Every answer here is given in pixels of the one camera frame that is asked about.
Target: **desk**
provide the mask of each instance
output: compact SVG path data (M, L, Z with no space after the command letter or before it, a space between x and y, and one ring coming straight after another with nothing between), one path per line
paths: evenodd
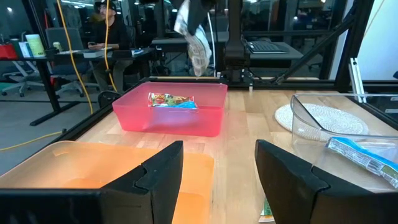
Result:
M254 161L255 142L265 139L293 153L292 135L277 123L274 112L289 104L295 93L335 92L254 90L250 93L230 90L226 98L223 127L215 138L123 131L109 106L108 112L98 111L92 116L99 121L96 124L83 121L85 127L79 128L80 132L74 131L79 135L75 139L158 150L176 140L183 140L185 152L208 154L215 159L210 223L255 224L264 202ZM329 103L353 114L362 113L362 118L374 132L398 135L395 129L349 99L339 98Z
M118 58L118 60L143 60L144 63L140 63L141 70L143 71L144 75L149 76L150 71L149 71L149 63L148 63L148 57L149 55L154 51L154 49L144 49L144 52L135 55L132 58ZM65 57L65 60L67 60L68 63L70 63L70 56L68 55ZM43 81L45 91L47 92L47 95L49 96L50 103L52 106L53 111L49 114L44 115L43 117L33 121L30 123L31 126L36 126L38 124L43 123L44 121L53 118L54 116L66 111L67 109L79 104L79 101L74 101L72 103L69 103L63 107L60 106L60 103L58 102L57 96L55 95L55 90L53 86L51 85L50 81L50 74L47 69L47 62L50 60L46 57L44 58L19 58L19 59L8 59L8 58L2 58L0 59L0 62L2 61L23 61L23 62L32 62L36 61L36 66L37 69L40 73L40 77ZM99 61L99 60L104 60L104 57L98 57L98 58L78 58L76 61Z
M212 43L211 34L206 33L206 38ZM216 62L217 71L225 70L224 64L224 48L225 44L229 40L229 32L218 32L218 42L216 42ZM299 51L294 49L285 42L275 42L275 44L281 45L289 49L287 54L250 54L250 67L254 68L289 68L292 64L292 60L297 60L303 57ZM152 45L160 47L163 52L187 52L187 41L180 38L165 38L165 39L154 39Z

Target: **white round mat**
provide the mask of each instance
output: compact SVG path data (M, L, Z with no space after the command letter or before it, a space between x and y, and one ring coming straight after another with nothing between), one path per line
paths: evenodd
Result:
M366 123L358 117L347 112L330 108L328 106L314 105L310 103L303 104L305 109L318 121L318 123L326 130L334 133L344 134L368 134L369 129ZM293 112L290 105L280 107L275 111L276 121L285 129L292 131L293 129ZM327 141L331 137L329 134L319 131L317 128L311 127L300 122L300 128L295 134L317 141Z

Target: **wooden tabletop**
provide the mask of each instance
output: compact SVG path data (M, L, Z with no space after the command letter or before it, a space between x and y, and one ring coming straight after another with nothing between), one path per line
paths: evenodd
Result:
M293 152L292 135L277 123L274 113L277 108L289 104L295 93L335 92L229 91L223 127L215 138L127 132L111 113L78 141L163 149L176 140L183 140L185 152L204 153L215 159L210 223L258 223L264 192L254 161L255 142L265 139ZM353 114L361 113L373 133L398 135L395 129L343 97L328 102L317 99L317 103L333 105Z

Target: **person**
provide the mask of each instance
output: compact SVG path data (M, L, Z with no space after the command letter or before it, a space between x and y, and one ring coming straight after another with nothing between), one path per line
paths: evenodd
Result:
M108 18L106 18L106 1L101 2L99 8L100 14L104 21L97 23L93 29L93 38L88 45L89 49L99 50L105 48L106 38L106 21L108 20L109 32L108 32L108 47L112 47L115 50L127 50L130 48L130 40L127 34L126 26L124 25L123 19L117 16L116 5L113 2L109 2ZM123 73L124 70L132 64L132 60L113 61L109 62L109 66L113 66L113 82L119 93L123 94ZM108 90L108 75L106 74L105 62L98 63L94 70L94 77L97 80L99 89L101 91Z

